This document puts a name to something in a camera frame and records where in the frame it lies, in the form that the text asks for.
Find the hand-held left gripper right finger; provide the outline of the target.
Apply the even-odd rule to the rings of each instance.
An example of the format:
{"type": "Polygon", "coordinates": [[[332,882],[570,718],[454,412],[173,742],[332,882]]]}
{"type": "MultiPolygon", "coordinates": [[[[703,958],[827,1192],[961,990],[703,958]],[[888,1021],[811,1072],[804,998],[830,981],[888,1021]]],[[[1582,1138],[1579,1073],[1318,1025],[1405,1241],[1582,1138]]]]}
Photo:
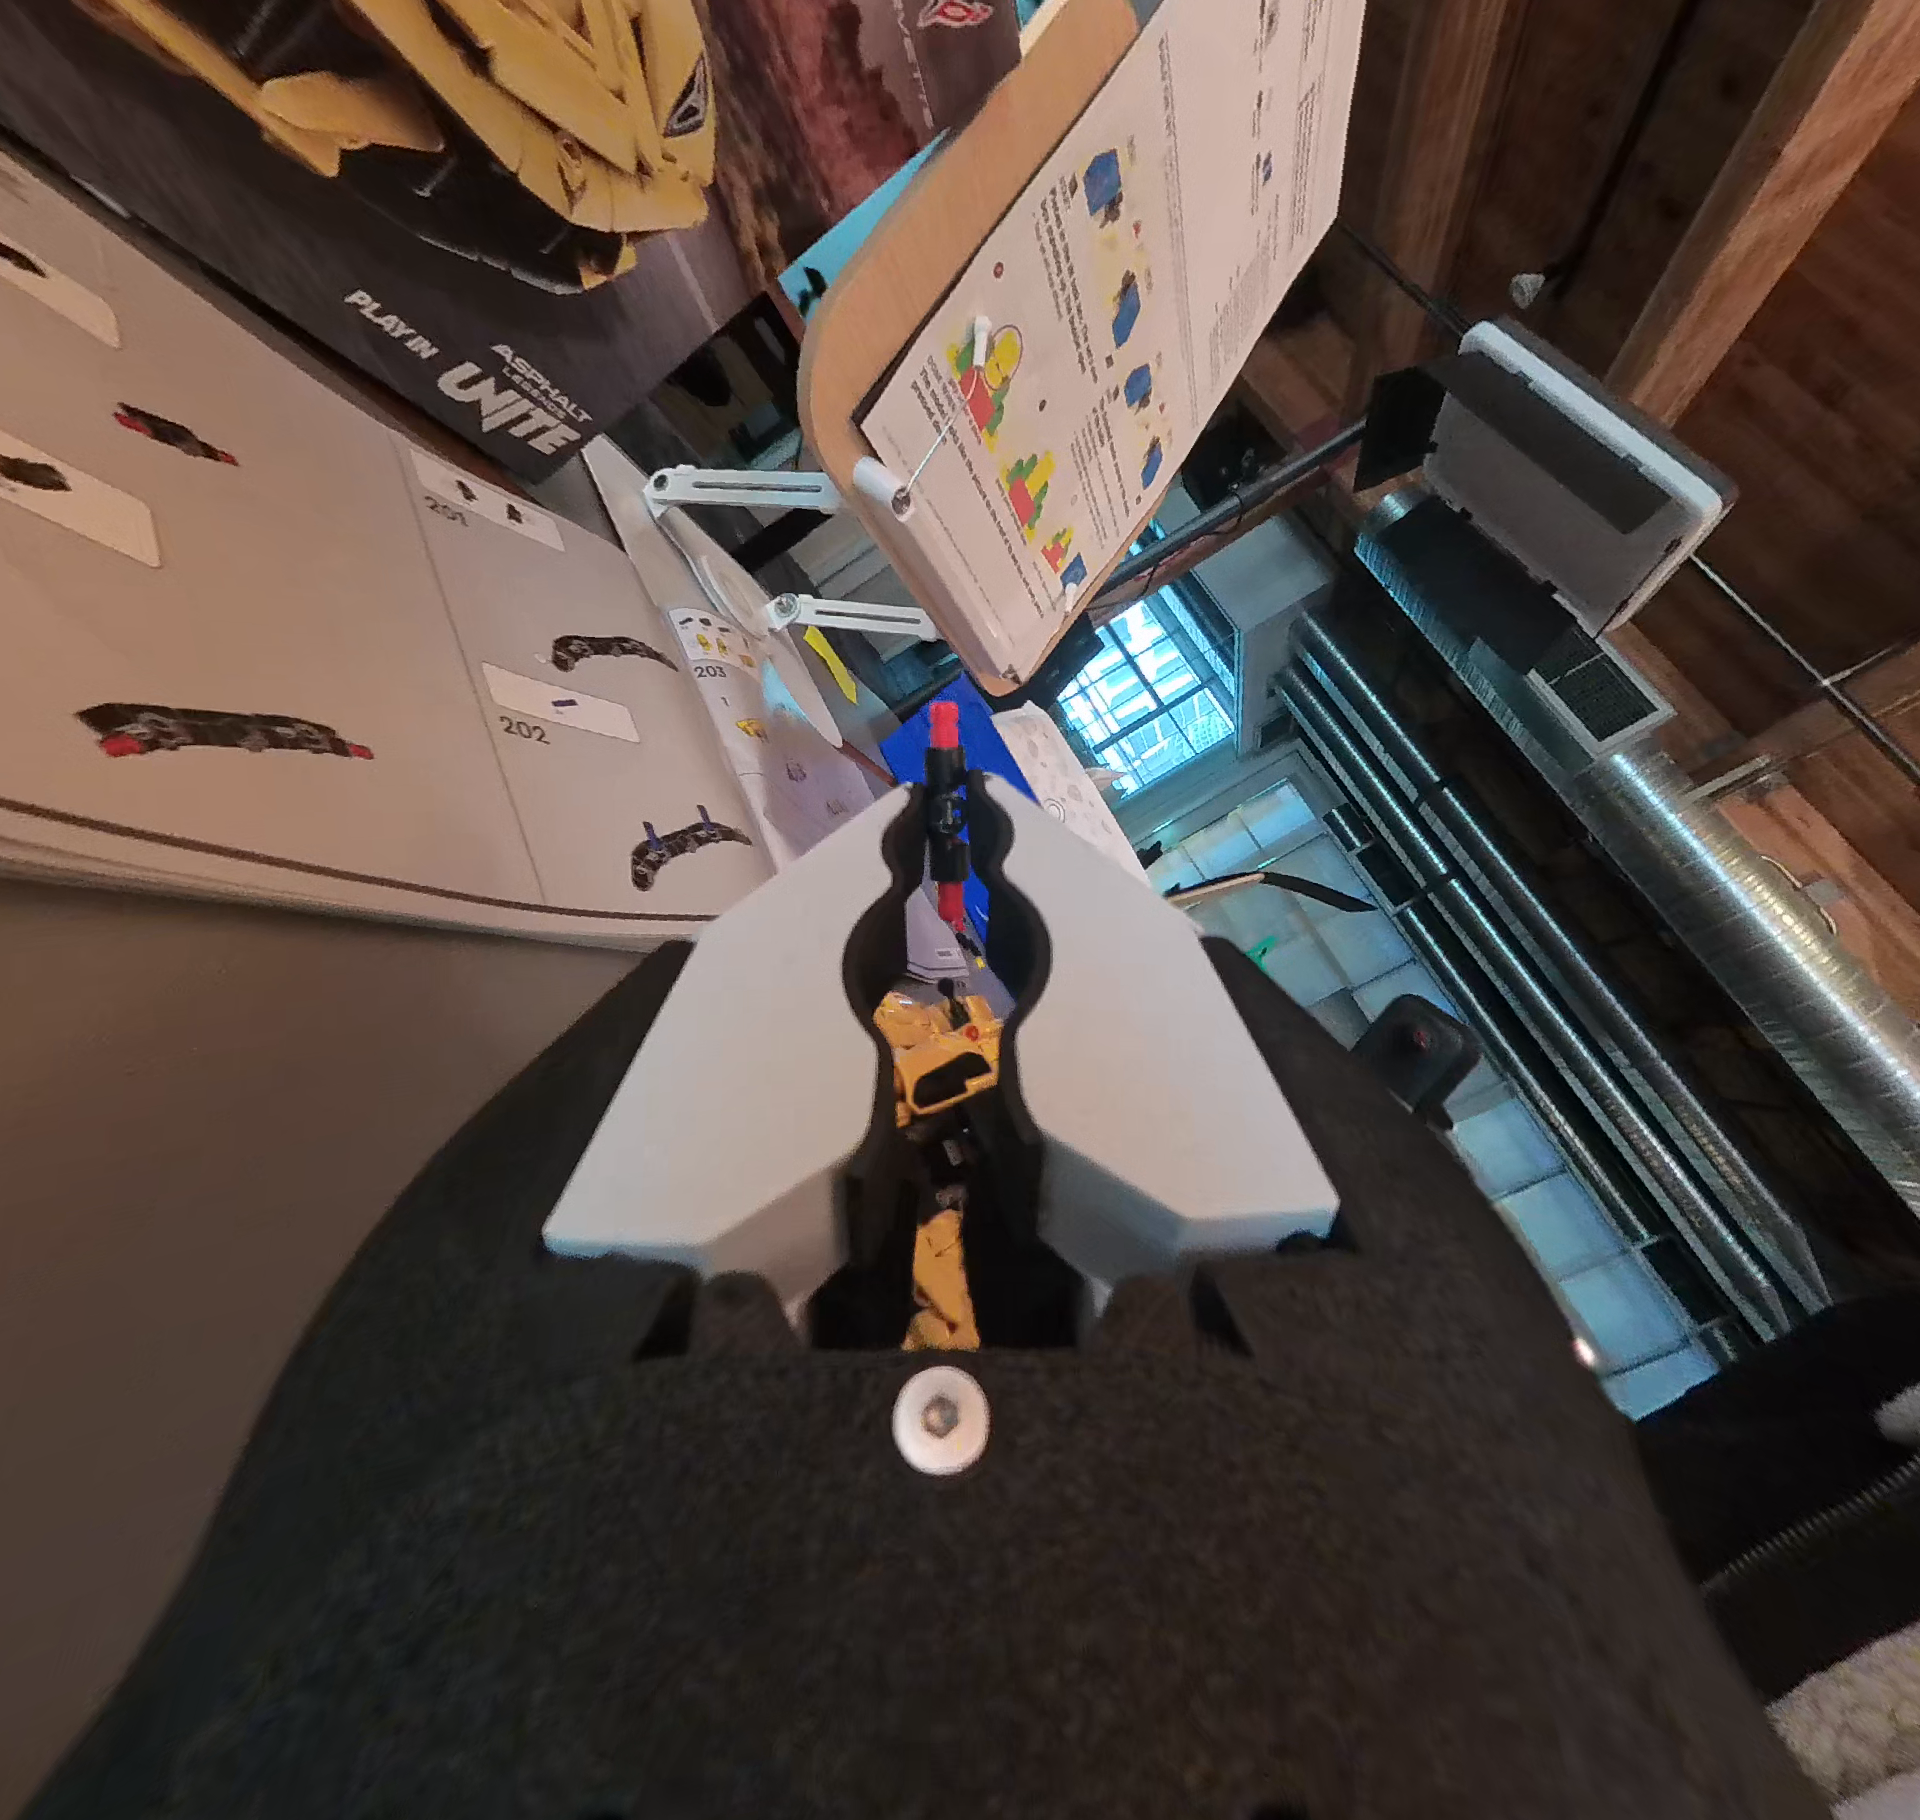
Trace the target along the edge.
{"type": "Polygon", "coordinates": [[[1197,924],[1006,780],[969,787],[1041,1239],[1145,1277],[1329,1236],[1334,1190],[1197,924]]]}

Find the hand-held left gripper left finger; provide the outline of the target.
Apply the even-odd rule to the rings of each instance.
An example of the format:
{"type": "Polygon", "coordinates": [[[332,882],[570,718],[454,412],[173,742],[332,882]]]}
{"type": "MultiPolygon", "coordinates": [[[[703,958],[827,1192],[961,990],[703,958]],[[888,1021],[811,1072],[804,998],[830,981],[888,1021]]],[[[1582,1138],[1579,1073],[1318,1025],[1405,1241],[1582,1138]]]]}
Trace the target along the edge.
{"type": "Polygon", "coordinates": [[[556,1256],[752,1276],[798,1310],[850,1256],[844,1174],[895,1127],[875,1008],[905,975],[924,791],[896,787],[686,956],[543,1225],[556,1256]]]}

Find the yellow brick car model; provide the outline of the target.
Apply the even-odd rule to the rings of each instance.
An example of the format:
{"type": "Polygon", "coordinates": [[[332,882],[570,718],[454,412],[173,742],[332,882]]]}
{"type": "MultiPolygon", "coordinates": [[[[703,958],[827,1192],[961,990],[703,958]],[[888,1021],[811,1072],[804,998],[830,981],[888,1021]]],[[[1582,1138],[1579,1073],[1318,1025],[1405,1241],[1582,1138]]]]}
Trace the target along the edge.
{"type": "Polygon", "coordinates": [[[895,1127],[923,1172],[900,1351],[975,1352],[965,1207],[976,1147],[965,1107],[997,1085],[1002,1024],[981,994],[945,979],[934,998],[888,991],[875,1025],[892,1058],[895,1127]]]}

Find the grey desk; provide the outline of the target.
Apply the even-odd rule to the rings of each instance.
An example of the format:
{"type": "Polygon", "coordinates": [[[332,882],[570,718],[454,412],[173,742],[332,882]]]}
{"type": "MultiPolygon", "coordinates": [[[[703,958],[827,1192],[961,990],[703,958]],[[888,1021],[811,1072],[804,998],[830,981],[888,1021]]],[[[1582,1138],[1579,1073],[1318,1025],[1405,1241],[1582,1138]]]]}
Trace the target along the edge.
{"type": "Polygon", "coordinates": [[[415,1171],[651,950],[4,872],[4,1816],[415,1171]]]}

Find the silver ceiling pipes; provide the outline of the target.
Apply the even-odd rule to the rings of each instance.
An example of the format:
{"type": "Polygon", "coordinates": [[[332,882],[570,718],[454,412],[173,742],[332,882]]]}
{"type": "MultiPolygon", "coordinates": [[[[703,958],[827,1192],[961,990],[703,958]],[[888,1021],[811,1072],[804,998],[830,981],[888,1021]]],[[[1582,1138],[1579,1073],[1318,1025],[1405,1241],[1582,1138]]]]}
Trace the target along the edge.
{"type": "Polygon", "coordinates": [[[1747,1137],[1463,808],[1326,622],[1300,626],[1276,686],[1393,919],[1710,1347],[1728,1356],[1736,1332],[1780,1339],[1835,1304],[1835,1259],[1747,1137]]]}

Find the white patterned paper bag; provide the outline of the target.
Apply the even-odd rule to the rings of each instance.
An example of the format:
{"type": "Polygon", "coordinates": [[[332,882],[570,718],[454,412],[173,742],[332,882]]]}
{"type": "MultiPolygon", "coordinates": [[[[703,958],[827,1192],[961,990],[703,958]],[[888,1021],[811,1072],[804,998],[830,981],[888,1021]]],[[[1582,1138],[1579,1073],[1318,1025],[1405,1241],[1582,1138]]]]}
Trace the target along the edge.
{"type": "Polygon", "coordinates": [[[1026,702],[990,714],[990,721],[1004,748],[1006,776],[1017,780],[1039,810],[1127,872],[1146,874],[1103,783],[1083,768],[1065,730],[1041,707],[1026,702]]]}

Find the grid window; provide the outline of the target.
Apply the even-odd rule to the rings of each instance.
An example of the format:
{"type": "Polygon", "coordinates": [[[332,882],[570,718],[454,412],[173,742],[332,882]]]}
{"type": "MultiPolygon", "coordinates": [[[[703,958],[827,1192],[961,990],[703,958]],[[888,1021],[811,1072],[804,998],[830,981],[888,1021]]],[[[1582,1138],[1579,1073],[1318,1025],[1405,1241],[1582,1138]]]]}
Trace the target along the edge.
{"type": "Polygon", "coordinates": [[[1155,592],[1098,628],[1052,716],[1083,770],[1138,796],[1236,744],[1236,635],[1210,597],[1155,592]]]}

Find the blue plastic bin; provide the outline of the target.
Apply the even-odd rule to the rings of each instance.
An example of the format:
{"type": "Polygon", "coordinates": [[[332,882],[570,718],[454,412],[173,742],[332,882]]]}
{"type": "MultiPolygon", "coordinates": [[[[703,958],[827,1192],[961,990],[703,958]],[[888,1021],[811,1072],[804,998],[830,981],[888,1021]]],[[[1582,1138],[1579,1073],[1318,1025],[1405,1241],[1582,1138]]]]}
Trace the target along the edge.
{"type": "MultiPolygon", "coordinates": [[[[975,770],[985,773],[997,773],[1006,779],[1004,748],[997,742],[994,725],[990,721],[992,707],[985,697],[972,686],[972,680],[965,676],[953,678],[947,689],[942,689],[933,701],[947,699],[958,702],[960,712],[960,734],[961,748],[965,756],[969,773],[975,770]]],[[[883,741],[881,758],[888,768],[890,776],[900,783],[920,783],[924,780],[924,752],[929,748],[929,728],[927,728],[927,707],[908,716],[900,725],[883,741]]],[[[969,793],[969,848],[972,861],[972,804],[969,793]]],[[[927,879],[933,887],[934,913],[936,906],[936,882],[927,872],[927,879]]],[[[965,919],[960,923],[947,923],[956,934],[961,947],[969,952],[969,958],[985,956],[986,940],[986,920],[990,920],[990,891],[976,874],[972,872],[965,881],[965,919]]]]}

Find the black fleece-lined jacket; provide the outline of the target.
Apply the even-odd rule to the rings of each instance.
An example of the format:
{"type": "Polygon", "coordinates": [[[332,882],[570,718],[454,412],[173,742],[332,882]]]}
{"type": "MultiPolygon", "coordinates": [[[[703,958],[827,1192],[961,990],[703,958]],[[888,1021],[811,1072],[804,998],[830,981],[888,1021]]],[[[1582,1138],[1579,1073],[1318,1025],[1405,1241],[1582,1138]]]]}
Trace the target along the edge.
{"type": "Polygon", "coordinates": [[[1918,1292],[1835,1304],[1636,1422],[1679,1560],[1834,1816],[1918,1814],[1918,1292]]]}

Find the black metal pole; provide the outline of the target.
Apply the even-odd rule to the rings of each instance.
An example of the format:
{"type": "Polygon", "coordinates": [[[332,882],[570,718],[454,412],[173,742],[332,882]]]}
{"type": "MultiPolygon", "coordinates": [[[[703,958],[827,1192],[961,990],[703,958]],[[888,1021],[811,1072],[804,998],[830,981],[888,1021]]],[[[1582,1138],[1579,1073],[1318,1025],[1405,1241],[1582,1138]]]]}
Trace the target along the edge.
{"type": "Polygon", "coordinates": [[[1365,429],[1366,415],[1360,415],[1341,425],[1331,439],[1229,491],[1217,503],[1174,526],[1165,538],[1146,546],[1145,551],[1123,560],[1105,582],[1103,594],[1146,582],[1157,569],[1200,541],[1235,538],[1246,522],[1257,524],[1266,519],[1267,509],[1276,508],[1295,489],[1316,489],[1331,476],[1334,464],[1362,442],[1365,429]]]}

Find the white ceiling appliance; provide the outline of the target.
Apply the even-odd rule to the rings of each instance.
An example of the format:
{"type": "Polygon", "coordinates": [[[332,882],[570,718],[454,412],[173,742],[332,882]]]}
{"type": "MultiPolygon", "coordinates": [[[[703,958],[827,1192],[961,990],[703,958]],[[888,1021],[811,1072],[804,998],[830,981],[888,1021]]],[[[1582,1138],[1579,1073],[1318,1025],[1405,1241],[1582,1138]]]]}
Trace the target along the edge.
{"type": "Polygon", "coordinates": [[[1673,429],[1511,319],[1379,376],[1354,489],[1428,489],[1588,633],[1626,626],[1737,501],[1673,429]]]}

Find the open instruction booklet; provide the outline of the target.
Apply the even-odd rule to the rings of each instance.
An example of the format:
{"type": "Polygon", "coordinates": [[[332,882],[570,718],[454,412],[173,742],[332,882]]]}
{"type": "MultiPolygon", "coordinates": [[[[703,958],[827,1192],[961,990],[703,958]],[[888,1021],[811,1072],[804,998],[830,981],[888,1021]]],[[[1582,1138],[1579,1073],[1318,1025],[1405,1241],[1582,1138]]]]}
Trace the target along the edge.
{"type": "Polygon", "coordinates": [[[873,802],[637,514],[418,446],[4,159],[4,872],[646,950],[873,802]]]}

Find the car set box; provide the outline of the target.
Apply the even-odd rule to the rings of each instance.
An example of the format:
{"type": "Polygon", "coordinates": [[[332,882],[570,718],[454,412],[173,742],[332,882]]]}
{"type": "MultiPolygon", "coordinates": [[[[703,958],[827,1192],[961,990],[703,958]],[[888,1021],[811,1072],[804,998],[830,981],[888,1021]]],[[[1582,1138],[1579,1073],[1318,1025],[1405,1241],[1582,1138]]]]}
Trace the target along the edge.
{"type": "Polygon", "coordinates": [[[4,0],[4,128],[525,481],[1021,57],[1021,0],[4,0]]]}

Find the printed instruction sheet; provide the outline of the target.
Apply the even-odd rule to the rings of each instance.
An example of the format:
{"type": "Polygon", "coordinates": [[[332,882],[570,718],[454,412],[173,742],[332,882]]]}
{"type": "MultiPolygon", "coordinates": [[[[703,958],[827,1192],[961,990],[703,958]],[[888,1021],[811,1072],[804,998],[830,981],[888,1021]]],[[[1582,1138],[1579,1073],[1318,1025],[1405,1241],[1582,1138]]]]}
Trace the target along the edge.
{"type": "Polygon", "coordinates": [[[1039,666],[1325,240],[1366,2],[1161,0],[872,393],[969,672],[1039,666]]]}

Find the silver spiral duct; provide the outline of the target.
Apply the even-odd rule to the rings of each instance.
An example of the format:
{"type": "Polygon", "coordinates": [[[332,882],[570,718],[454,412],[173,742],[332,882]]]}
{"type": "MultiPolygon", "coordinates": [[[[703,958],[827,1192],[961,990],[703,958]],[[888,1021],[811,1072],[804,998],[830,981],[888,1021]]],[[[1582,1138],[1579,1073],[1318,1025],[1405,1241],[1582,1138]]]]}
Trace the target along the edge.
{"type": "Polygon", "coordinates": [[[1893,968],[1828,923],[1828,909],[1704,796],[1647,719],[1608,748],[1535,672],[1479,633],[1479,595],[1454,594],[1453,560],[1488,553],[1422,491],[1392,491],[1360,526],[1357,563],[1493,721],[1581,817],[1617,872],[1806,1085],[1896,1192],[1916,1192],[1916,1010],[1893,968]]]}

